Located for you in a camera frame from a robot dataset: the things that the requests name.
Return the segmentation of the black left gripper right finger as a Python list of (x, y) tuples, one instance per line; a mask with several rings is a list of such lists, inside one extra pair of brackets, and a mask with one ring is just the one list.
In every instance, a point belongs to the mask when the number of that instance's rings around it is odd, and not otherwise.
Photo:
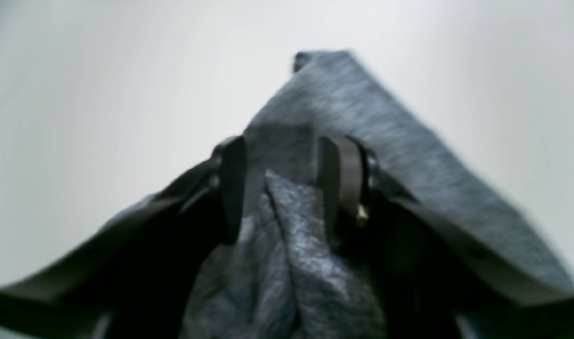
[(353, 137), (318, 146), (327, 241), (368, 262), (391, 338), (574, 339), (574, 293), (427, 208)]

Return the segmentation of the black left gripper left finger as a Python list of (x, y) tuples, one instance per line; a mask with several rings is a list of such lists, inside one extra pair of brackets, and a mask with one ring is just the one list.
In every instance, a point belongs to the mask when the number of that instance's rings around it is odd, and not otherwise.
[(42, 339), (177, 339), (206, 257), (239, 238), (242, 136), (54, 264), (0, 288), (0, 326)]

